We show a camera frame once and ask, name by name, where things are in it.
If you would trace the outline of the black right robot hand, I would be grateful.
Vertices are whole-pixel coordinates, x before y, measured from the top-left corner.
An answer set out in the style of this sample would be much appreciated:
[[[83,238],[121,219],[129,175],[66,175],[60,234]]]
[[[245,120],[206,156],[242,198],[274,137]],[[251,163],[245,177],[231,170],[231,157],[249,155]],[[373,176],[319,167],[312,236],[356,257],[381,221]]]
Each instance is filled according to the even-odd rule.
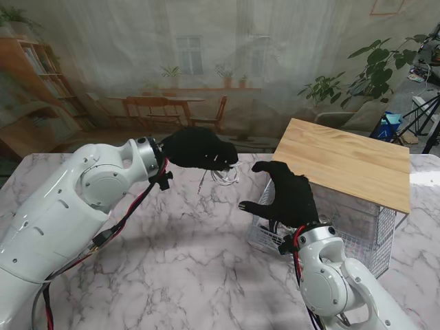
[[[304,175],[295,175],[286,163],[277,161],[259,161],[252,171],[269,174],[275,188],[274,199],[270,205],[242,201],[240,210],[292,228],[319,221],[309,180]]]

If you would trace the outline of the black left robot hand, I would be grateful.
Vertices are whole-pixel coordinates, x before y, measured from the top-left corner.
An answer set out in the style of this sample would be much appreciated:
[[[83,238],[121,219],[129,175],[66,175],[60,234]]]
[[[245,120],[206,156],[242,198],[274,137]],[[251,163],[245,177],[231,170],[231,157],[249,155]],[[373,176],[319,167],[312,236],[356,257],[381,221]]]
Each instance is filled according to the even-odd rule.
[[[182,168],[228,171],[239,161],[232,143],[221,141],[213,131],[203,127],[183,128],[160,144],[169,161]]]

